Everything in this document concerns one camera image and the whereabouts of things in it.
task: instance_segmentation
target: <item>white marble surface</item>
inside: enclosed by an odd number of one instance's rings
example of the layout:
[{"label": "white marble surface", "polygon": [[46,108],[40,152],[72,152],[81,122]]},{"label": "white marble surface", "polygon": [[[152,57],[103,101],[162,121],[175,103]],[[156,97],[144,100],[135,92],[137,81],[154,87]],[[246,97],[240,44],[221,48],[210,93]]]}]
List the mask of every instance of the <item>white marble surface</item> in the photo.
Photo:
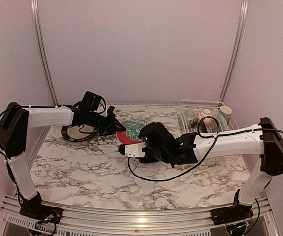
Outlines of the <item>white marble surface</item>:
[{"label": "white marble surface", "polygon": [[[162,122],[178,137],[176,106],[117,105],[119,121],[145,118]],[[47,201],[108,209],[165,210],[206,207],[233,202],[249,177],[240,157],[236,161],[203,163],[196,170],[169,182],[148,182],[133,176],[127,159],[117,153],[115,135],[89,141],[64,140],[60,127],[52,127],[31,169],[34,184]],[[173,177],[192,165],[172,169],[164,163],[131,160],[135,172],[147,178]]]}]

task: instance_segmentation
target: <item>white wire rack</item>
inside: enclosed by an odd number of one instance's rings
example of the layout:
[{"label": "white wire rack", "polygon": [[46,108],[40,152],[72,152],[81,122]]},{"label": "white wire rack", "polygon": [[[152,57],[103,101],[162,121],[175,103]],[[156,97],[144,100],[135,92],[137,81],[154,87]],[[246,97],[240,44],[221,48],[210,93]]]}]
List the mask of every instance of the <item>white wire rack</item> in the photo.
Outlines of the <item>white wire rack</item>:
[{"label": "white wire rack", "polygon": [[[205,101],[205,100],[186,100],[180,99],[179,100],[179,114],[178,114],[178,121],[181,128],[181,132],[185,133],[192,133],[197,132],[197,127],[189,127],[187,125],[186,118],[184,116],[184,112],[192,111],[196,115],[198,115],[202,110],[209,109],[214,117],[217,117],[219,108],[221,106],[225,106],[224,102],[220,101]],[[238,125],[235,122],[234,118],[231,117],[231,120],[228,124],[229,130],[238,129]],[[225,157],[215,157],[205,160],[206,164],[218,164],[222,161],[243,161],[241,155],[234,155],[234,156],[225,156]]]}]

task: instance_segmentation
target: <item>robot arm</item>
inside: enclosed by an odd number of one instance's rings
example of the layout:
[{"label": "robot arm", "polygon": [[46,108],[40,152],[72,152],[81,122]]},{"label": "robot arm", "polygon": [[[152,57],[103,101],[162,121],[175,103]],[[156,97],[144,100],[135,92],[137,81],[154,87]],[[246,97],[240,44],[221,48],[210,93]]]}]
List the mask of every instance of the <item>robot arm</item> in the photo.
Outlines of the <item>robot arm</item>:
[{"label": "robot arm", "polygon": [[114,107],[110,106],[107,116],[95,112],[102,97],[86,92],[81,102],[76,105],[56,106],[53,108],[22,107],[10,103],[0,121],[0,147],[6,155],[6,165],[22,199],[22,215],[44,219],[50,211],[61,209],[41,204],[42,199],[33,184],[26,161],[27,131],[36,127],[52,125],[77,126],[89,125],[97,129],[101,136],[124,131],[125,128],[116,120]]},{"label": "robot arm", "polygon": [[[231,207],[212,210],[215,225],[242,220],[253,216],[251,210],[255,198],[274,176],[283,173],[283,140],[269,118],[261,118],[260,124],[218,134],[188,133],[174,138],[161,123],[151,123],[140,132],[144,143],[121,145],[119,152],[140,162],[163,161],[174,165],[196,164],[205,158],[255,154],[259,155],[251,176],[239,189]],[[215,137],[217,141],[211,148]]]}]

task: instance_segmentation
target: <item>ceramic cup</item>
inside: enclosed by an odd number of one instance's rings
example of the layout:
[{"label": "ceramic cup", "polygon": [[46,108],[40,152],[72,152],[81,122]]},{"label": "ceramic cup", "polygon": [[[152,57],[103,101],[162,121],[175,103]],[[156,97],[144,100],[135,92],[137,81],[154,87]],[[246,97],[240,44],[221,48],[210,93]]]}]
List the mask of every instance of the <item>ceramic cup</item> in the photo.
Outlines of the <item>ceramic cup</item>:
[{"label": "ceramic cup", "polygon": [[[213,117],[213,114],[209,109],[204,109],[199,113],[198,120],[200,121],[204,117]],[[214,122],[214,120],[211,119],[211,118],[204,119],[204,123],[206,125],[211,125],[213,122]]]},{"label": "ceramic cup", "polygon": [[232,113],[233,113],[232,109],[229,108],[229,107],[227,107],[227,106],[221,106],[221,107],[219,108],[219,112],[220,112],[220,113],[223,115],[223,117],[225,118],[226,123],[229,124],[230,119],[231,119],[231,117],[232,117]]},{"label": "ceramic cup", "polygon": [[198,125],[198,116],[194,111],[186,111],[183,113],[187,128],[195,128]]}]

